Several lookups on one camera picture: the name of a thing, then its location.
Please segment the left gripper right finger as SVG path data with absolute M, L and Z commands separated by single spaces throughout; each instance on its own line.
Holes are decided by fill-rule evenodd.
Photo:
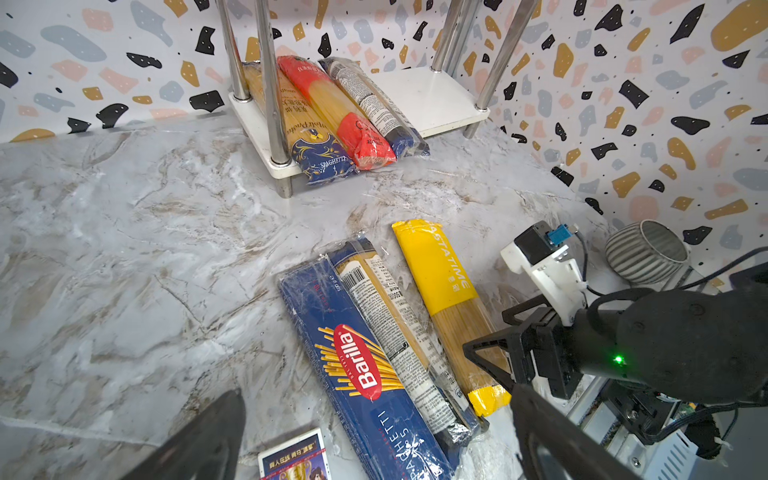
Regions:
M 635 479 L 637 476 L 527 385 L 510 407 L 527 479 Z

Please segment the blue clear labelled spaghetti packet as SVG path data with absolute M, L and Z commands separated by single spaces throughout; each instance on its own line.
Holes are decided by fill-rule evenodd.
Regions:
M 480 432 L 481 421 L 384 260 L 363 236 L 328 257 L 441 448 L 458 454 Z

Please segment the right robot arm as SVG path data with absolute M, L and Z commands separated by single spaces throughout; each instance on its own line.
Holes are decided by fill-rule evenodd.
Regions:
M 526 479 L 686 479 L 726 443 L 715 416 L 767 404 L 767 265 L 752 250 L 696 280 L 604 294 L 564 324 L 538 296 L 465 357 L 512 397 Z

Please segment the red spaghetti packet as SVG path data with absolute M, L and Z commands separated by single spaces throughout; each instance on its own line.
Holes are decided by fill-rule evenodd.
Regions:
M 277 63 L 336 134 L 359 170 L 375 170 L 396 162 L 389 142 L 321 67 L 291 55 L 279 56 Z

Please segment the dark blue spaghetti packet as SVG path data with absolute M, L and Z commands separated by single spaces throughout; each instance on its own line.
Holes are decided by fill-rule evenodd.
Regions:
M 280 273 L 278 287 L 368 477 L 451 478 L 454 467 L 330 260 Z

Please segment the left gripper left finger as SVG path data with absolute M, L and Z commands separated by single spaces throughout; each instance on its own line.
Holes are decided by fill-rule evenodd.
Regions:
M 242 393 L 229 390 L 124 477 L 233 479 L 245 425 Z

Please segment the yellow blue spaghetti packet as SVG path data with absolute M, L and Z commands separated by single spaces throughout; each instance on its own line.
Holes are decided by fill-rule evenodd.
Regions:
M 315 63 L 295 55 L 277 59 L 280 111 L 290 159 L 309 185 L 321 185 L 357 173 L 357 166 L 328 121 L 308 98 L 309 87 L 327 74 Z

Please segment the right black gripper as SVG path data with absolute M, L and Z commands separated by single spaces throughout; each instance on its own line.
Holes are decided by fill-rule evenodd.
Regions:
M 767 289 L 718 295 L 633 289 L 600 298 L 562 323 L 543 299 L 502 312 L 507 327 L 463 345 L 465 357 L 511 393 L 547 380 L 570 399 L 585 375 L 705 404 L 767 400 Z M 502 353 L 506 366 L 485 358 Z

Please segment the clear yellow spaghetti packet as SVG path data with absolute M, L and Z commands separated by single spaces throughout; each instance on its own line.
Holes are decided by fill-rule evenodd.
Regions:
M 441 225 L 413 219 L 392 229 L 461 391 L 478 416 L 490 416 L 511 395 L 463 351 L 492 333 L 487 309 Z

